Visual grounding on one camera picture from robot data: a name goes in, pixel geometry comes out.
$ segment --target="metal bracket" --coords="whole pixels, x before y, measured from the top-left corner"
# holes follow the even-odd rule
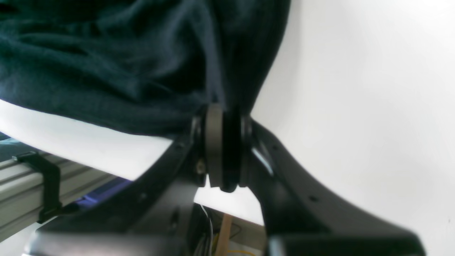
[[[28,152],[13,157],[13,160],[23,163],[32,170],[43,174],[43,205],[38,223],[42,224],[52,217],[68,214],[78,210],[75,205],[62,207],[60,202],[60,168],[49,162],[37,152]]]

